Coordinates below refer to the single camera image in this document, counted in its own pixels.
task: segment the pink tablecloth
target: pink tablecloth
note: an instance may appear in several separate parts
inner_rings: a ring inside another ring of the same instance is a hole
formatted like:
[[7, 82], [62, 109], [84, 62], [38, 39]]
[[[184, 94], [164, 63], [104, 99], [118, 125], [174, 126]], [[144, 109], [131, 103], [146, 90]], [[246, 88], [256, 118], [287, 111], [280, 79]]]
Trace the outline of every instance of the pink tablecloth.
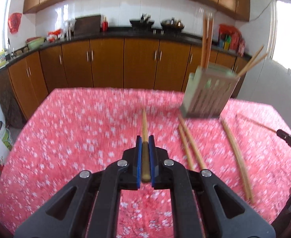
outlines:
[[[123, 89], [55, 90], [22, 130], [0, 179], [0, 221], [12, 232], [79, 171], [96, 172], [135, 146], [146, 107], [149, 134], [170, 158], [187, 166], [177, 130], [182, 93]], [[230, 100], [226, 118], [241, 148], [251, 180], [253, 208], [272, 222], [284, 207], [291, 185], [291, 148], [273, 129], [291, 130], [268, 105]], [[207, 167], [241, 198], [240, 172], [219, 120], [187, 120]], [[117, 237], [172, 236], [170, 194], [141, 184], [123, 191]]]

